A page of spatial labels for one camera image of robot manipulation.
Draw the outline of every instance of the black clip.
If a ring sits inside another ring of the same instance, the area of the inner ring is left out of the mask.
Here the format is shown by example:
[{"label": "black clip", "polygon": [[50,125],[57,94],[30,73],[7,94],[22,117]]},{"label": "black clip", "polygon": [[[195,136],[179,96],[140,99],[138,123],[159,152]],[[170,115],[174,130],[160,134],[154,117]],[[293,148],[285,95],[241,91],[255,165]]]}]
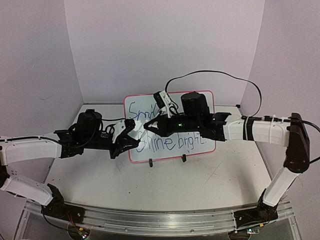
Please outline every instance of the black clip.
[{"label": "black clip", "polygon": [[182,158],[182,162],[185,163],[187,161],[187,155],[183,154],[181,158]]},{"label": "black clip", "polygon": [[149,166],[150,166],[150,168],[152,168],[152,167],[154,166],[154,163],[153,163],[153,161],[152,161],[152,158],[149,158]]}]

